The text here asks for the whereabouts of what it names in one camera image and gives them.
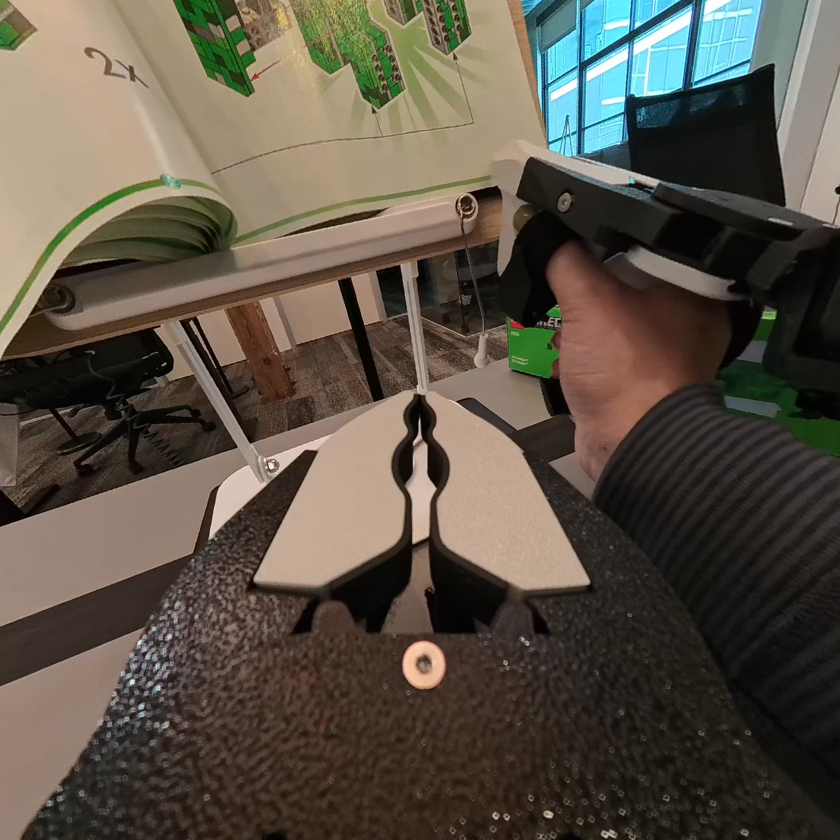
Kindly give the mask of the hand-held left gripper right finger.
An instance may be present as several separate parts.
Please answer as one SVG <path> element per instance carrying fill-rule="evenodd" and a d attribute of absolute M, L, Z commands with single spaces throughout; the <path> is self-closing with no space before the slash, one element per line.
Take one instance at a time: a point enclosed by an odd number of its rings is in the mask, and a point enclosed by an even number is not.
<path fill-rule="evenodd" d="M 474 633 L 506 603 L 591 587 L 522 448 L 498 426 L 435 392 L 423 398 L 435 631 Z"/>

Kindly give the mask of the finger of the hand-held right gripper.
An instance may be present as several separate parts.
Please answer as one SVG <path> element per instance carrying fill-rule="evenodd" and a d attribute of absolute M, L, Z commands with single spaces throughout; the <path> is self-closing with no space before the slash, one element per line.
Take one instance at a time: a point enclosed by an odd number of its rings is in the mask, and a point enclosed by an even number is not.
<path fill-rule="evenodd" d="M 615 166 L 586 159 L 567 157 L 537 145 L 515 140 L 506 144 L 497 152 L 490 163 L 490 173 L 500 189 L 501 223 L 498 241 L 498 263 L 508 263 L 515 237 L 514 227 L 516 212 L 526 205 L 518 198 L 518 188 L 526 163 L 530 160 L 547 164 L 563 173 L 585 176 L 596 182 L 610 186 L 638 186 L 653 190 L 657 180 L 648 175 L 622 170 Z"/>

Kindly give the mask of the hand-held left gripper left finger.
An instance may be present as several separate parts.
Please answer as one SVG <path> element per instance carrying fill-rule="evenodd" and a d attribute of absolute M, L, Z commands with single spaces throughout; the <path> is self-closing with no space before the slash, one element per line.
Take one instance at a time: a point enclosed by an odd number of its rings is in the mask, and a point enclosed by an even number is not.
<path fill-rule="evenodd" d="M 413 443 L 420 396 L 402 392 L 320 446 L 255 574 L 254 585 L 345 604 L 380 630 L 412 572 Z"/>

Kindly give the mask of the person's right forearm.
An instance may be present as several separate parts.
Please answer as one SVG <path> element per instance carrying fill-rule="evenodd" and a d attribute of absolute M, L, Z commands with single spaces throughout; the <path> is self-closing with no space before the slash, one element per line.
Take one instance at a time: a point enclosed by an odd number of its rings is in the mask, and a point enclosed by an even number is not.
<path fill-rule="evenodd" d="M 827 838 L 838 838 L 838 491 L 838 458 L 695 384 L 638 420 L 594 492 L 682 601 Z"/>

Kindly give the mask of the black desk leg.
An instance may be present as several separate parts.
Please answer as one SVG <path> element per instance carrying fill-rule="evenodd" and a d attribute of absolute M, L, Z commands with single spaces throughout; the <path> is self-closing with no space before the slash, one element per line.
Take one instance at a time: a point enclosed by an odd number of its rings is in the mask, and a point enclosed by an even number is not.
<path fill-rule="evenodd" d="M 351 331 L 360 357 L 365 380 L 369 387 L 371 399 L 375 403 L 379 402 L 384 398 L 382 382 L 376 368 L 375 358 L 366 331 L 361 306 L 355 292 L 353 279 L 347 277 L 339 280 L 339 290 L 350 321 Z"/>

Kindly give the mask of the person's right hand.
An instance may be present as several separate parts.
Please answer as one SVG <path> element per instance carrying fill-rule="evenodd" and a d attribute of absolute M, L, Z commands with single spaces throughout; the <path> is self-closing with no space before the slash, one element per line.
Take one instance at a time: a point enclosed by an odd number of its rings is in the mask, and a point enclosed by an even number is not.
<path fill-rule="evenodd" d="M 562 318 L 554 373 L 575 426 L 574 451 L 598 481 L 651 408 L 683 387 L 714 382 L 730 341 L 728 307 L 668 284 L 631 288 L 576 243 L 554 253 L 546 277 Z"/>

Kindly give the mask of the black mesh office chair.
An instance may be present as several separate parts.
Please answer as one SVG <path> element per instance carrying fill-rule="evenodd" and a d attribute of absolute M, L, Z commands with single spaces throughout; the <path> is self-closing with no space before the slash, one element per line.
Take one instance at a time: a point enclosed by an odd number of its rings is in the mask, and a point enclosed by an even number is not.
<path fill-rule="evenodd" d="M 631 172 L 785 206 L 773 64 L 702 87 L 632 95 L 626 128 Z"/>

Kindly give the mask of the green toy box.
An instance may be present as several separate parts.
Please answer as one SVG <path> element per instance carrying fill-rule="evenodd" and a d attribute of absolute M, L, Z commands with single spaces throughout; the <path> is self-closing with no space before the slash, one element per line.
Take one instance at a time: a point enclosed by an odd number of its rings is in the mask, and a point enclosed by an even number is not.
<path fill-rule="evenodd" d="M 748 348 L 719 373 L 717 388 L 724 396 L 727 410 L 734 416 L 763 419 L 787 427 L 803 443 L 838 457 L 839 422 L 807 416 L 796 405 L 795 390 L 763 367 L 763 352 L 774 321 L 775 311 L 765 309 Z M 549 379 L 553 363 L 558 359 L 553 336 L 560 325 L 557 308 L 550 309 L 547 319 L 536 328 L 525 329 L 509 320 L 507 337 L 511 370 Z"/>

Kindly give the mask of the black wheeled office chair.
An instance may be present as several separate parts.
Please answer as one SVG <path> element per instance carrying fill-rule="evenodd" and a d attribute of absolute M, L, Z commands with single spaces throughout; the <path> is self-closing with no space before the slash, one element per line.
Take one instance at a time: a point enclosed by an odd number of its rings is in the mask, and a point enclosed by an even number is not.
<path fill-rule="evenodd" d="M 142 439 L 170 466 L 181 466 L 179 453 L 151 427 L 198 424 L 211 433 L 215 423 L 188 405 L 139 411 L 130 402 L 151 389 L 149 382 L 171 373 L 174 364 L 172 352 L 153 329 L 126 333 L 60 351 L 52 360 L 32 356 L 2 363 L 1 402 L 50 412 L 98 406 L 106 418 L 116 421 L 101 440 L 73 461 L 80 477 L 93 473 L 87 462 L 90 457 L 121 438 L 128 440 L 129 470 L 134 475 L 144 470 L 136 458 Z"/>

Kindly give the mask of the wooden post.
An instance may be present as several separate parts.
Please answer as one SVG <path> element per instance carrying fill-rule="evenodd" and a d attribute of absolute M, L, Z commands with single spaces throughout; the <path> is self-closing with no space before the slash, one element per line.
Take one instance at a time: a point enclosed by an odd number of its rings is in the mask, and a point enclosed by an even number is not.
<path fill-rule="evenodd" d="M 261 402 L 275 403 L 294 396 L 295 384 L 260 302 L 243 303 L 224 312 L 245 354 Z"/>

